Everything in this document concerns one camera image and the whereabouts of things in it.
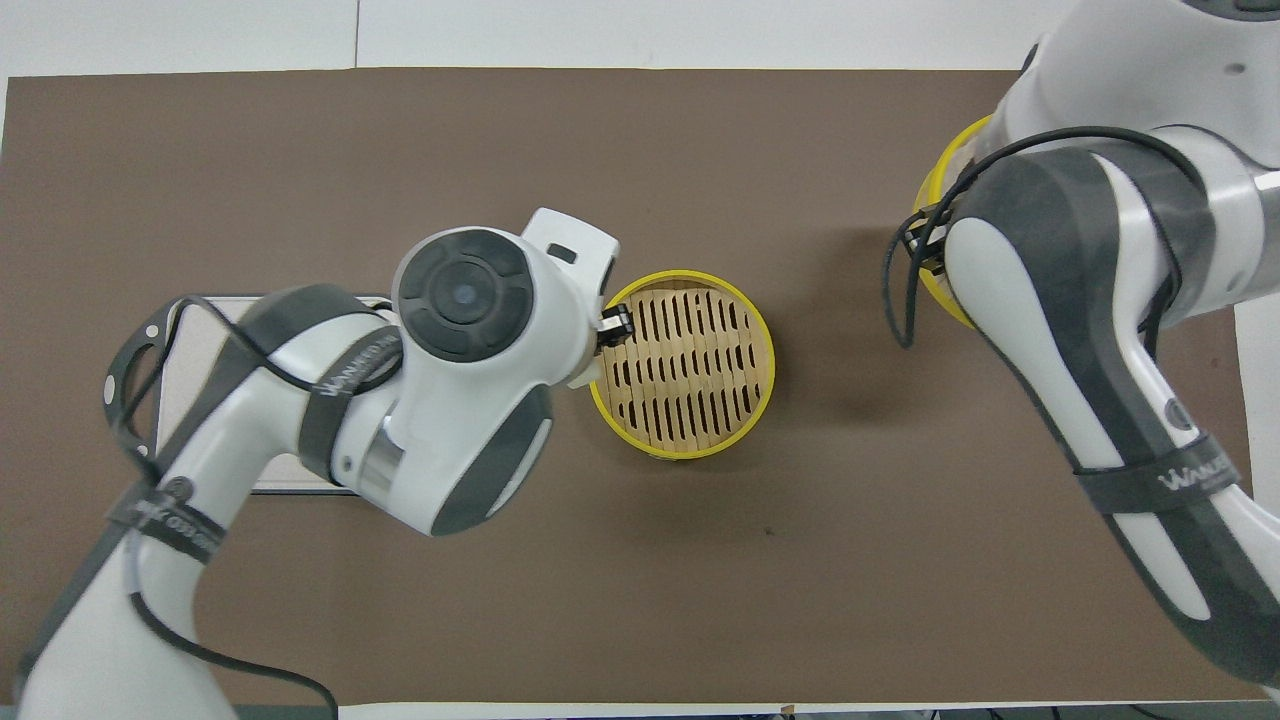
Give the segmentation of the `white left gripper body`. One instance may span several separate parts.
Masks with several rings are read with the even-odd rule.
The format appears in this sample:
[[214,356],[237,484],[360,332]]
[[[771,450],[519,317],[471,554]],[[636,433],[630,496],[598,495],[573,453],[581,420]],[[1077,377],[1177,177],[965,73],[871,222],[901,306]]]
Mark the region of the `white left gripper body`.
[[535,256],[549,263],[550,316],[557,323],[550,346],[571,364],[558,384],[577,389],[599,377],[595,356],[605,329],[605,288],[620,255],[620,242],[575,217],[538,209],[521,233]]

